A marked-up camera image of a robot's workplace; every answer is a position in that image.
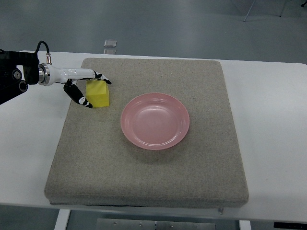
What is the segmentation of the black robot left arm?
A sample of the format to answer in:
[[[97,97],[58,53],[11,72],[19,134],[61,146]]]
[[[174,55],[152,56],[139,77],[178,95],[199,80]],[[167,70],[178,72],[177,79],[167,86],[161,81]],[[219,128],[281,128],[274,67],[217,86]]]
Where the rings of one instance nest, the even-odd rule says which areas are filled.
[[[45,41],[39,41],[35,52],[0,51],[0,103],[3,104],[28,90],[29,85],[47,83],[50,73],[46,64],[40,64],[38,51],[46,47],[47,64],[51,54]]]

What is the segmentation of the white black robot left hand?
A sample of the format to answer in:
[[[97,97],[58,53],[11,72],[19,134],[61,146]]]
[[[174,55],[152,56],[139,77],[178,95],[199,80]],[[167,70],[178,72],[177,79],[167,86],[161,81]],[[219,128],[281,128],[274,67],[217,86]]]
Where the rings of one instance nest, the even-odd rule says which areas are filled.
[[[45,80],[49,78],[47,85],[51,85],[53,83],[64,84],[63,89],[65,93],[75,103],[88,108],[93,108],[93,105],[86,99],[74,82],[79,80],[98,80],[105,81],[107,84],[112,84],[106,76],[92,69],[56,68],[50,64],[46,64],[45,70],[49,71],[45,78]]]

